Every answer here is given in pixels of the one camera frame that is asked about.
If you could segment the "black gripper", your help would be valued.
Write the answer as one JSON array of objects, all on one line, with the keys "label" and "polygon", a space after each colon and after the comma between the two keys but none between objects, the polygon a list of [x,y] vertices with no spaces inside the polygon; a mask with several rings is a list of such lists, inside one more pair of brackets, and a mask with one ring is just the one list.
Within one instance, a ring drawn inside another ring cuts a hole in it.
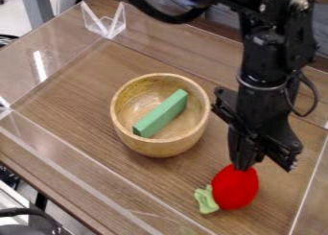
[{"label": "black gripper", "polygon": [[246,172],[268,156],[291,172],[303,143],[290,127],[288,115],[282,114],[266,119],[268,113],[256,106],[260,121],[255,122],[254,114],[247,119],[238,111],[238,93],[234,90],[218,87],[214,95],[216,99],[212,112],[228,124],[230,159],[235,168]]}]

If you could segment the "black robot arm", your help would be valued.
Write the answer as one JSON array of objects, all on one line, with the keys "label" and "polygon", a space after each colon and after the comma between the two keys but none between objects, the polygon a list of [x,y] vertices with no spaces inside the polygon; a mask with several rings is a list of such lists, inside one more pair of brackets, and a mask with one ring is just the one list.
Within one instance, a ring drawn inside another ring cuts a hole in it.
[{"label": "black robot arm", "polygon": [[240,17],[244,42],[236,91],[219,87],[214,113],[228,124],[230,158],[246,171],[264,158],[291,171],[303,143],[288,116],[308,116],[296,106],[299,87],[316,90],[303,73],[318,44],[312,16],[315,0],[216,0]]}]

